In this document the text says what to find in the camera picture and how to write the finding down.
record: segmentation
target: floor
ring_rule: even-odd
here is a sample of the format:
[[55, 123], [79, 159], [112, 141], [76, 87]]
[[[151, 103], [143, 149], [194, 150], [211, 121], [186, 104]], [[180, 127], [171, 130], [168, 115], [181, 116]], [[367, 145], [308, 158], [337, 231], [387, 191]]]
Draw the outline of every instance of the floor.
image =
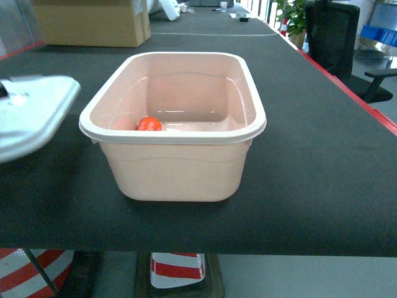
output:
[[[353, 74], [387, 60], [356, 58]], [[396, 58], [391, 67], [397, 67]], [[397, 77], [382, 86], [396, 96], [373, 104], [397, 123]], [[395, 298], [397, 258], [218, 255], [226, 298]], [[132, 298], [136, 253], [106, 252], [92, 298]]]

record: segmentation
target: black table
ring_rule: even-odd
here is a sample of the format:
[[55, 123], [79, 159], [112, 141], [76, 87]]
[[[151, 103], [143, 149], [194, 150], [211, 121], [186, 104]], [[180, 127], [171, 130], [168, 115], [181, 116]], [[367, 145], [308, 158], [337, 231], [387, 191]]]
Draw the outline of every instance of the black table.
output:
[[[389, 130], [259, 20], [195, 7], [174, 22], [154, 14], [151, 26], [139, 48], [42, 45], [0, 61], [1, 78], [69, 75], [82, 87], [48, 145], [0, 165], [1, 247], [397, 256], [397, 138]], [[80, 132], [80, 112], [109, 76], [150, 51], [246, 60], [268, 124], [229, 199], [129, 199]]]

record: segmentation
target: red and white striped cone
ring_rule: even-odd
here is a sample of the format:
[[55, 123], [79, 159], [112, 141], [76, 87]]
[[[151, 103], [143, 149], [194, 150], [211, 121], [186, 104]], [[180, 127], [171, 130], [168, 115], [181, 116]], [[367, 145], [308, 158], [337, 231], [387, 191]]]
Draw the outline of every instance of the red and white striped cone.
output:
[[281, 28], [280, 28], [280, 33], [283, 36], [287, 36], [287, 22], [288, 22], [288, 19], [285, 17], [283, 20], [283, 24], [281, 25]]
[[200, 282], [205, 277], [204, 255], [199, 253], [152, 253], [150, 281], [157, 289]]
[[[31, 250], [31, 253], [60, 290], [68, 276], [74, 251]], [[55, 294], [24, 250], [0, 248], [2, 298], [47, 298]]]

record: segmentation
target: white cup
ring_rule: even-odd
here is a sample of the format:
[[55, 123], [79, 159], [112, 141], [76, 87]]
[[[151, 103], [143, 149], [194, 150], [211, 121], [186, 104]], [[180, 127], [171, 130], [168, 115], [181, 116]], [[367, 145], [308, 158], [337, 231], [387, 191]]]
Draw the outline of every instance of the white cup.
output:
[[221, 2], [221, 12], [226, 12], [226, 8], [228, 7], [227, 2]]

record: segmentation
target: orange ball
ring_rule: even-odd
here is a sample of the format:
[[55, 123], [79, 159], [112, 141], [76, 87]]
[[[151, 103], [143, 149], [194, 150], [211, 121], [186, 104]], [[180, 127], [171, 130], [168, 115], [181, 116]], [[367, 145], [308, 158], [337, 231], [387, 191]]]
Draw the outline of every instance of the orange ball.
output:
[[143, 118], [139, 124], [136, 130], [149, 130], [149, 131], [160, 131], [163, 129], [161, 126], [161, 122], [154, 118], [154, 117], [145, 117]]

